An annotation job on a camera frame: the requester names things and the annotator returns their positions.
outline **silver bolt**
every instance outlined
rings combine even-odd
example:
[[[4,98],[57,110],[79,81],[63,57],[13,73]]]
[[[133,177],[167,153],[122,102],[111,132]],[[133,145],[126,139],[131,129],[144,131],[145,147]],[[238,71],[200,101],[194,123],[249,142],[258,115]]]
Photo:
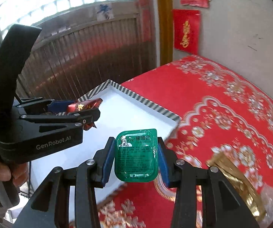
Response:
[[[211,166],[210,170],[214,173],[218,172],[219,169],[216,166]]]
[[[86,161],[86,164],[87,165],[93,165],[95,163],[95,160],[94,159],[88,159],[87,161]]]
[[[54,168],[54,172],[55,172],[55,173],[59,173],[59,172],[61,172],[61,170],[62,170],[61,167],[55,167],[55,168]]]
[[[183,165],[183,164],[185,164],[185,161],[183,159],[177,159],[177,161],[175,163],[178,165]]]

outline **floral tablecloth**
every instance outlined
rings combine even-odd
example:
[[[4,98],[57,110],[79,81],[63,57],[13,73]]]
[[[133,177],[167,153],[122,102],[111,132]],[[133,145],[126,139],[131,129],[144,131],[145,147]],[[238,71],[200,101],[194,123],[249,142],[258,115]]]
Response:
[[[166,146],[194,166],[207,168],[224,152],[260,193],[273,188],[273,100],[229,69],[199,56],[185,57],[123,86],[181,116]],[[197,187],[197,227],[202,225]],[[170,227],[175,190],[161,176],[128,183],[99,211],[101,227]]]

